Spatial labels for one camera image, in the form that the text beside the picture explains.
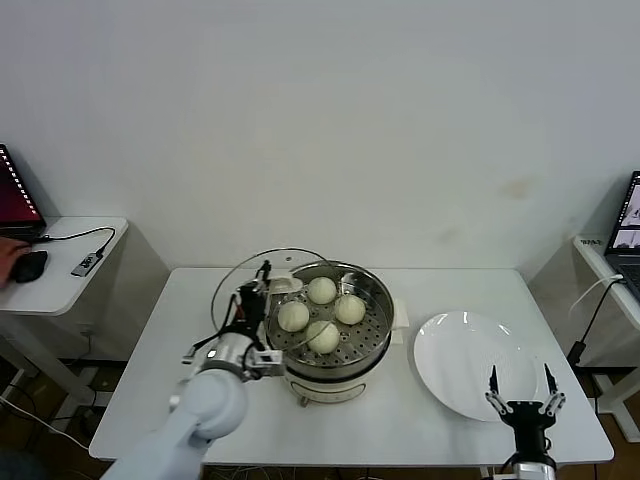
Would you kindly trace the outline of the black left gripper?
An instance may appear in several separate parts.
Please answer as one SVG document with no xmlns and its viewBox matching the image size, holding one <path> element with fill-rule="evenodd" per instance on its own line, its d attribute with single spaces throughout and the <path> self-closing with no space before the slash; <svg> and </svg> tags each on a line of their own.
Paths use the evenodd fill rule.
<svg viewBox="0 0 640 480">
<path fill-rule="evenodd" d="M 243 333 L 256 333 L 264 321 L 266 309 L 271 309 L 279 300 L 278 294 L 266 293 L 269 286 L 272 265 L 264 260 L 256 272 L 255 278 L 260 282 L 248 282 L 239 288 L 240 307 L 242 313 L 235 324 Z"/>
</svg>

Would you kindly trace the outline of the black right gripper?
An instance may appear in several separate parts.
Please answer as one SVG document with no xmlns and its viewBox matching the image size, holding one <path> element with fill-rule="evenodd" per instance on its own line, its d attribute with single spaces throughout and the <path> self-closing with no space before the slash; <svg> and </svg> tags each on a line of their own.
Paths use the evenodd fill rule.
<svg viewBox="0 0 640 480">
<path fill-rule="evenodd" d="M 499 393 L 496 366 L 492 366 L 489 390 L 485 393 L 485 399 L 499 415 L 502 415 L 502 422 L 513 430 L 515 452 L 510 458 L 512 464 L 555 463 L 547 454 L 545 432 L 556 422 L 555 417 L 549 415 L 556 415 L 564 406 L 566 395 L 559 390 L 556 378 L 547 364 L 544 364 L 544 372 L 549 395 L 543 404 L 538 401 L 507 403 Z"/>
</svg>

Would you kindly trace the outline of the person's bare hand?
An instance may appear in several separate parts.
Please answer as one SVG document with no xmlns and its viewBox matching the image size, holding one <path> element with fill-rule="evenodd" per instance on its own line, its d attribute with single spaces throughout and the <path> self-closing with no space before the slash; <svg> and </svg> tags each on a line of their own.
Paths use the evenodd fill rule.
<svg viewBox="0 0 640 480">
<path fill-rule="evenodd" d="M 9 281 L 10 273 L 16 261 L 29 253 L 31 245 L 27 242 L 1 237 L 0 238 L 0 285 L 2 288 Z"/>
</svg>

